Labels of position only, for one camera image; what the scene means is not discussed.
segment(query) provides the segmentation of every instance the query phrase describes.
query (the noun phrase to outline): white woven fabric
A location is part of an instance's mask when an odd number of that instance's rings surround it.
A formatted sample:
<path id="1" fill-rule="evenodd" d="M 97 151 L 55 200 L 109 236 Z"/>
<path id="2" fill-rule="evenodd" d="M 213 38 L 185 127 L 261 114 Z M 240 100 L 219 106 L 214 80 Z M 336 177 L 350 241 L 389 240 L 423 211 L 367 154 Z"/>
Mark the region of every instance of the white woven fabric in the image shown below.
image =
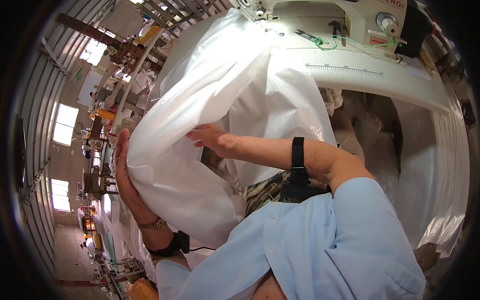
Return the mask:
<path id="1" fill-rule="evenodd" d="M 206 245 L 225 243 L 244 211 L 235 209 L 231 187 L 200 163 L 201 149 L 184 135 L 229 112 L 234 134 L 335 144 L 320 92 L 306 74 L 282 50 L 272 51 L 269 35 L 237 10 L 216 20 L 165 77 L 166 92 L 130 138 L 129 175 L 152 211 Z M 234 164 L 242 185 L 277 172 Z"/>

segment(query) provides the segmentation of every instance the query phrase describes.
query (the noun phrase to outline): orange container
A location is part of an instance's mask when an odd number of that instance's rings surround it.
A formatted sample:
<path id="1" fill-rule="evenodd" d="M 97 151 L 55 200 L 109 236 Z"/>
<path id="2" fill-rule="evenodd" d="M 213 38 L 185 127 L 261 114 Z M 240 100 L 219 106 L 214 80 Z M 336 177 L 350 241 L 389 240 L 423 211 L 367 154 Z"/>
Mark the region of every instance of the orange container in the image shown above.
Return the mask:
<path id="1" fill-rule="evenodd" d="M 115 120 L 115 113 L 106 109 L 99 109 L 96 114 L 102 118 L 109 119 L 111 121 Z"/>

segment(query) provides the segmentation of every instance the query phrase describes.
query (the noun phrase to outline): black cable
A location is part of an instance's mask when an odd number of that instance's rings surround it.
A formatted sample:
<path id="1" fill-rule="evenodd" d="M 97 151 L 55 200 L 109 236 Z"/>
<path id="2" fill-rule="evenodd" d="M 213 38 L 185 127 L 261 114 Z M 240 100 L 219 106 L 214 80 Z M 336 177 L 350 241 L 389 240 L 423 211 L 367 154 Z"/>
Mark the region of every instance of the black cable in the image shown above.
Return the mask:
<path id="1" fill-rule="evenodd" d="M 213 251 L 216 250 L 216 249 L 212 249 L 212 248 L 208 248 L 208 247 L 200 247 L 200 248 L 197 248 L 197 249 L 190 249 L 190 252 L 197 251 L 197 250 L 200 250 L 200 249 L 208 249 L 208 250 L 213 250 Z"/>
<path id="2" fill-rule="evenodd" d="M 170 43 L 171 43 L 171 45 L 170 45 L 170 47 L 168 47 L 168 48 L 159 47 L 160 49 L 164 49 L 164 50 L 165 50 L 165 49 L 170 49 L 170 48 L 173 47 L 173 38 L 172 38 L 172 35 L 171 35 L 170 32 L 168 32 L 168 31 L 164 31 L 164 32 L 162 33 L 162 35 L 163 35 L 165 32 L 168 33 L 168 35 L 170 36 Z"/>

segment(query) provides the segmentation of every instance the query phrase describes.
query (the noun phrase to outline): scissors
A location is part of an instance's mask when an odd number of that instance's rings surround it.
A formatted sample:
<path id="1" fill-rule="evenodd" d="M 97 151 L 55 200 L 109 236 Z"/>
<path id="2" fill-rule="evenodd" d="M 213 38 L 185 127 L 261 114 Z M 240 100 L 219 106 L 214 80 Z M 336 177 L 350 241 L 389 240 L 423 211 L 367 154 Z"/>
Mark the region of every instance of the scissors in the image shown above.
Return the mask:
<path id="1" fill-rule="evenodd" d="M 312 36 L 311 34 L 309 33 L 306 33 L 305 31 L 303 30 L 300 30 L 300 29 L 297 29 L 297 31 L 294 31 L 294 33 L 296 33 L 297 35 L 303 37 L 303 38 L 306 38 L 307 40 L 315 43 L 315 44 L 318 44 L 318 45 L 323 45 L 323 42 L 319 39 L 317 39 L 316 36 Z"/>

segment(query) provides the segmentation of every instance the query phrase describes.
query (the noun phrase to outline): black wristband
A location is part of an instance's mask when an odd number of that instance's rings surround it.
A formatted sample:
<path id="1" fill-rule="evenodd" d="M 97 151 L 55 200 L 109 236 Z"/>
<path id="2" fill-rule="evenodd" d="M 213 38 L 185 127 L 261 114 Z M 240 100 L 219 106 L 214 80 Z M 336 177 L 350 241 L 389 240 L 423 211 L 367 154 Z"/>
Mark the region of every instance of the black wristband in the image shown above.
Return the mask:
<path id="1" fill-rule="evenodd" d="M 188 253 L 190 251 L 190 237 L 188 234 L 185 234 L 181 231 L 174 232 L 173 238 L 168 247 L 160 250 L 150 250 L 146 248 L 147 251 L 154 256 L 163 256 L 171 257 L 175 255 L 177 250 L 182 250 L 183 253 Z"/>
<path id="2" fill-rule="evenodd" d="M 298 185 L 307 185 L 310 183 L 303 160 L 304 140 L 305 138 L 296 136 L 292 141 L 292 173 L 288 181 Z"/>

